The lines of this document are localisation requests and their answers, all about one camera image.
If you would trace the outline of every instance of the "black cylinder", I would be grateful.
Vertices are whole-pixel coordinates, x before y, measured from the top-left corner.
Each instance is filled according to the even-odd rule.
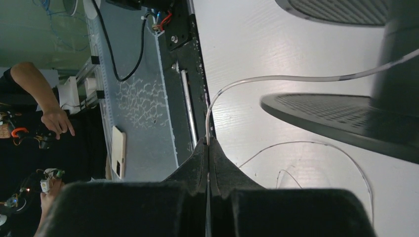
[[[379,64],[419,48],[419,0],[390,0]],[[371,106],[419,117],[419,56],[377,74]]]

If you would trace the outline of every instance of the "gray table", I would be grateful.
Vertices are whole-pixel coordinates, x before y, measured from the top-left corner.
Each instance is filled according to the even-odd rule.
[[[130,11],[102,1],[100,11],[113,48],[120,77],[135,66],[141,46],[143,11]],[[101,111],[108,153],[112,153],[112,126],[126,133],[124,181],[162,181],[178,167],[157,37],[146,29],[144,57],[126,82],[115,79],[98,17],[88,20],[92,55],[100,57],[96,72],[105,91]]]

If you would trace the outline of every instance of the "bolt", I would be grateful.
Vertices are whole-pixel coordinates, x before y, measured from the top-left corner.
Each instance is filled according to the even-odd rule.
[[[173,43],[177,43],[177,36],[172,36],[170,39]]]

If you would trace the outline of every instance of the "orange ring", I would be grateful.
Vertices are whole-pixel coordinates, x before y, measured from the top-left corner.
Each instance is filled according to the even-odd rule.
[[[28,131],[25,127],[18,127],[18,128],[14,129],[14,130],[11,132],[11,136],[12,136],[12,137],[14,137],[14,138],[19,137],[19,136],[16,134],[17,132],[26,132],[26,133],[29,133],[29,131]]]

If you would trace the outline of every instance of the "white table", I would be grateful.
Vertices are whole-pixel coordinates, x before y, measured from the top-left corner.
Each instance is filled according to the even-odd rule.
[[[377,65],[381,28],[313,23],[287,14],[274,0],[195,0],[194,9],[211,97],[223,86],[249,77],[344,75]],[[270,116],[259,106],[262,95],[275,92],[369,95],[373,81],[374,77],[369,77],[347,82],[258,82],[236,87],[223,94],[214,107],[217,138],[227,157],[237,165],[280,142],[309,140],[338,146],[356,160],[371,182],[377,235],[418,236],[419,165],[302,130]],[[302,160],[306,170],[313,166],[318,171],[297,178],[303,187],[347,188],[370,212],[365,183],[353,167],[346,168],[353,164],[342,153],[319,146],[277,146],[242,170],[261,185],[275,188],[279,170]]]

